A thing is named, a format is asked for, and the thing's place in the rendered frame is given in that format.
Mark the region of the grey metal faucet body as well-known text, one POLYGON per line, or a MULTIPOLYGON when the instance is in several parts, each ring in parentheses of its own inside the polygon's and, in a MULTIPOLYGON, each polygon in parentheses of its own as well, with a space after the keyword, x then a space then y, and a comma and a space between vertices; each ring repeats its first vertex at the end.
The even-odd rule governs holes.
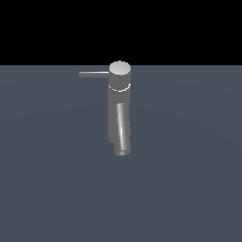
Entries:
POLYGON ((117 90, 108 86, 108 139, 114 154, 130 154, 130 88, 117 90))

